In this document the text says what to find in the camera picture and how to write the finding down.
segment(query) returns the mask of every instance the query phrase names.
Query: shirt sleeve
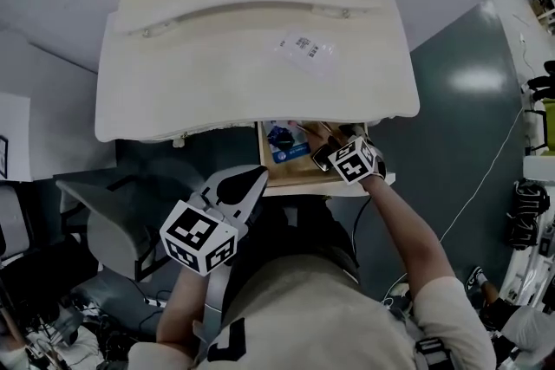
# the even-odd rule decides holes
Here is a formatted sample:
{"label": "shirt sleeve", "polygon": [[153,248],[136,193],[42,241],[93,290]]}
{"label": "shirt sleeve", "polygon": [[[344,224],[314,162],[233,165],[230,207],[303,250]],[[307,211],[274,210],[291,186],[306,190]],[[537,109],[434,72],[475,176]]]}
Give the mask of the shirt sleeve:
{"label": "shirt sleeve", "polygon": [[129,350],[128,370],[187,370],[192,366],[189,356],[162,344],[138,342]]}
{"label": "shirt sleeve", "polygon": [[555,347],[555,317],[533,307],[520,307],[506,322],[501,334],[519,348],[517,363],[535,365]]}
{"label": "shirt sleeve", "polygon": [[492,341],[458,279],[434,279],[416,295],[414,305],[424,334],[441,339],[466,370],[495,368]]}

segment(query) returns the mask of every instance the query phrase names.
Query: picture frame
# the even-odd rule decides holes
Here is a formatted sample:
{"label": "picture frame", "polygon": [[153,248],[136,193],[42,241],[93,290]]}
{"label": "picture frame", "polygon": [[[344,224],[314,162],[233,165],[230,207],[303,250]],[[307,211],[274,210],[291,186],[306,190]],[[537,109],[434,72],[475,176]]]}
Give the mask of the picture frame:
{"label": "picture frame", "polygon": [[0,176],[8,178],[8,140],[0,136]]}

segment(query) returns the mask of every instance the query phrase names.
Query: cube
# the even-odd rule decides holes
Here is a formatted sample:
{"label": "cube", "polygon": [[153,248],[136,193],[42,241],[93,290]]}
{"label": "cube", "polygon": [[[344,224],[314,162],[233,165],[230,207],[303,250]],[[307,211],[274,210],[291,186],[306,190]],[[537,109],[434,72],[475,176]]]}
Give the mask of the cube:
{"label": "cube", "polygon": [[360,136],[331,154],[328,159],[343,180],[351,185],[372,174],[375,156],[375,149]]}
{"label": "cube", "polygon": [[237,252],[236,228],[181,200],[162,225],[160,236],[172,259],[201,276]]}

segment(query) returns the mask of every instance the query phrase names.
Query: black letter on shirt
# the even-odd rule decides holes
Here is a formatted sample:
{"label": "black letter on shirt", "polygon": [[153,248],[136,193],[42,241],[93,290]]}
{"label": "black letter on shirt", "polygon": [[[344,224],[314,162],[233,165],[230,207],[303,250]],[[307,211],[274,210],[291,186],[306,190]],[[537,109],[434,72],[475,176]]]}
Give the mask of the black letter on shirt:
{"label": "black letter on shirt", "polygon": [[208,362],[217,360],[230,360],[237,362],[246,354],[245,340],[245,318],[237,319],[229,326],[229,347],[218,348],[218,344],[212,344],[208,348],[206,359]]}

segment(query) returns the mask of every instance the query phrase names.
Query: black sneaker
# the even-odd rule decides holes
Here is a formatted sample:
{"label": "black sneaker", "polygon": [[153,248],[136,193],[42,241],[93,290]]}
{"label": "black sneaker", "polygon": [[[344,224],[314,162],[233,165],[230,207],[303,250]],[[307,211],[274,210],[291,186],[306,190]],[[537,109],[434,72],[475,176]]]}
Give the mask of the black sneaker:
{"label": "black sneaker", "polygon": [[474,267],[472,273],[467,279],[467,283],[465,284],[465,288],[467,289],[467,291],[470,291],[472,287],[477,284],[476,276],[480,273],[484,273],[484,270],[481,267]]}

